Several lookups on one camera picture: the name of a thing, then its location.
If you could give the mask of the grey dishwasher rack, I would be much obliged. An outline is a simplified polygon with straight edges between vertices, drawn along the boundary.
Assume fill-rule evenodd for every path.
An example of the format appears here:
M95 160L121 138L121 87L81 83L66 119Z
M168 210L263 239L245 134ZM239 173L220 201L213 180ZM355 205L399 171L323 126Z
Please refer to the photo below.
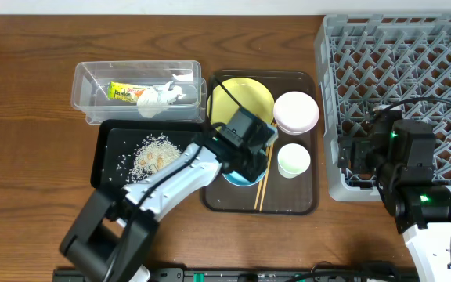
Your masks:
M330 196L378 199L373 176L337 166L338 139L367 136L371 110L394 102L433 126L434 181L451 190L451 13L328 15L315 49Z

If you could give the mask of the black tray bin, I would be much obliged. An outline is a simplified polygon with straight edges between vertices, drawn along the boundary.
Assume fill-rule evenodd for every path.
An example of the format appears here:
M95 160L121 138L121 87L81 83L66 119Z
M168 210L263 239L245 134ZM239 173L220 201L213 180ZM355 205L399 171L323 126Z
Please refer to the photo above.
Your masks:
M90 183L94 188L120 189L142 180L134 172L137 151L155 139L169 141L183 151L203 131L192 122L107 120L99 127Z

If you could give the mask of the light blue bowl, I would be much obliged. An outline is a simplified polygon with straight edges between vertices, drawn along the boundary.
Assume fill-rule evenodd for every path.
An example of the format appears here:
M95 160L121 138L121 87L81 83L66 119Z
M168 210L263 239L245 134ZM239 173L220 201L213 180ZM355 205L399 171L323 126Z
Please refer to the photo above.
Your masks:
M247 179L245 179L241 174L239 174L238 172L230 172L227 174L223 174L222 176L231 184L233 184L234 186L241 186L241 187L246 187L246 186L253 186L256 183L259 183L265 176L266 172L263 172L256 180L254 181L249 181Z

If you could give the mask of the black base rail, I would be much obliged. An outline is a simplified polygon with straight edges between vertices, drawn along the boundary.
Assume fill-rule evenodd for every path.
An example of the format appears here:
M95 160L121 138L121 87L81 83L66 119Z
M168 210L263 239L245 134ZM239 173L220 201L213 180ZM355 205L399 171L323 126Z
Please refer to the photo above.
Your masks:
M402 273L401 281L419 281L412 273ZM298 277L302 272L293 271L205 271L184 270L179 268L157 269L151 273L149 282L282 282ZM77 270L56 269L52 274L52 282L85 282L86 278ZM344 282L366 281L364 278L344 278L338 276L306 278L301 281Z

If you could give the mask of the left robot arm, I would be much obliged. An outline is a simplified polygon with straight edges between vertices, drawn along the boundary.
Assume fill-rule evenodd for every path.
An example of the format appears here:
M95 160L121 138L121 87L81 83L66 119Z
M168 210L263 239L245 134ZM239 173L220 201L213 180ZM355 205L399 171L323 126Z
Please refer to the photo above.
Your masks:
M97 186L63 238L60 253L87 281L148 281L143 262L163 217L222 173L255 181L278 137L257 117L183 126L195 137L177 160L137 183Z

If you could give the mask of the white tissue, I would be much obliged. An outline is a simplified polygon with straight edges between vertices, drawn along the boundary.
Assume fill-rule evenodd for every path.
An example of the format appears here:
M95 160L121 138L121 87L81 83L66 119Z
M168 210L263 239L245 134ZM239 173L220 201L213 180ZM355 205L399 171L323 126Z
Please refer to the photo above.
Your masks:
M137 99L137 109L143 118L153 118L167 110L174 102L186 96L182 88L173 81L163 85L153 85L143 90Z

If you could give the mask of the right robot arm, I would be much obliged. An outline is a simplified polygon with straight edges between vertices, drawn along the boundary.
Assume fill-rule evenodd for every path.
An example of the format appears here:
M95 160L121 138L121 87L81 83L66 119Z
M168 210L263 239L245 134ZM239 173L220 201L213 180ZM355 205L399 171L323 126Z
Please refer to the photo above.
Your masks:
M434 183L436 136L422 121L382 118L339 140L338 165L374 175L421 281L451 281L451 191Z

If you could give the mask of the yellow plate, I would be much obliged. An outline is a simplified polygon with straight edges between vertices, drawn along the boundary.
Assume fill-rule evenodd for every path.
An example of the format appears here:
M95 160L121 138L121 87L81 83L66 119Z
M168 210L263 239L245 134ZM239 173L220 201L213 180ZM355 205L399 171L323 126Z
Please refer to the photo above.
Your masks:
M230 78L222 85L229 93L252 114L267 124L273 121L274 98L271 92L260 82L252 78ZM211 123L227 124L239 109L222 86L212 91L212 100L207 101L207 114L211 114Z

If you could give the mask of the pink bowl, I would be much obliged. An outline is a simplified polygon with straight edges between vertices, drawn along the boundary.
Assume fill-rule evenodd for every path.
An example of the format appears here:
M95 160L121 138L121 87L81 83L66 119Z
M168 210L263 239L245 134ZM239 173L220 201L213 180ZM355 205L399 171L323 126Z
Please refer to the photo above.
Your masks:
M273 116L282 132L300 135L315 128L319 121L319 107L309 94L291 91L276 100Z

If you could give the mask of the clear plastic bin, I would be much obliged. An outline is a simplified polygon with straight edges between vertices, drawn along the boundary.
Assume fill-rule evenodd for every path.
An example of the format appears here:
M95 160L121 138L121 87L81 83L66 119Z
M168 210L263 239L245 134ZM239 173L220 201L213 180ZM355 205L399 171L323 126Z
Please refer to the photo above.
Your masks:
M108 99L112 82L133 85L163 85L173 81L186 94L152 118L140 115L136 103ZM76 66L71 106L85 113L90 124L109 119L136 121L204 121L206 81L195 60L129 60L83 62Z

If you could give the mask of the rice food scraps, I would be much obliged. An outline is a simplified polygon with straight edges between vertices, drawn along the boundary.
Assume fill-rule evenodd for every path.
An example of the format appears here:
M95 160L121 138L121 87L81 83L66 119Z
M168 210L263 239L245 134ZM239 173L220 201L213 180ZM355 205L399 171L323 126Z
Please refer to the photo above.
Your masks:
M137 183L155 175L181 154L182 150L165 134L149 134L126 154L117 156L114 175L120 176L123 183Z

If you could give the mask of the yellow green snack wrapper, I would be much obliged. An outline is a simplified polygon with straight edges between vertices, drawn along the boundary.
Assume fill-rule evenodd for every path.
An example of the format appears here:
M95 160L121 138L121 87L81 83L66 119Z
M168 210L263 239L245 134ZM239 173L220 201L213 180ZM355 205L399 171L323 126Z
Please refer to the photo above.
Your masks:
M139 97L148 89L148 86L133 85L112 81L107 89L108 99L118 99L128 103L137 103Z

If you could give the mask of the pale green cup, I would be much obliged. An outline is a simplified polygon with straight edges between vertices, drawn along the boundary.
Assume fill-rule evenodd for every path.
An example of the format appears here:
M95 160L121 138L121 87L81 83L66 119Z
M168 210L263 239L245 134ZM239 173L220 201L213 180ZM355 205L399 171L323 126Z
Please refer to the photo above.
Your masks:
M302 145L289 143L280 148L277 163L282 177L293 179L310 167L311 156Z

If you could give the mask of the brown plastic serving tray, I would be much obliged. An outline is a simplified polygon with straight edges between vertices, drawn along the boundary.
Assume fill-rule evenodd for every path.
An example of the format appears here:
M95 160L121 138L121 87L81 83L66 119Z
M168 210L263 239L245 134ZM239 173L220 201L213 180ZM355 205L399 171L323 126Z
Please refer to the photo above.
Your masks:
M300 91L316 97L312 78L296 70L217 70L213 76L220 81L228 78L253 78L262 83L276 99L289 91ZM269 151L269 171L253 186L234 186L222 175L200 191L205 207L214 212L255 214L307 215L319 204L319 172L317 128L298 136L279 132ZM277 154L289 143L302 145L311 156L310 167L293 179L282 177L278 170Z

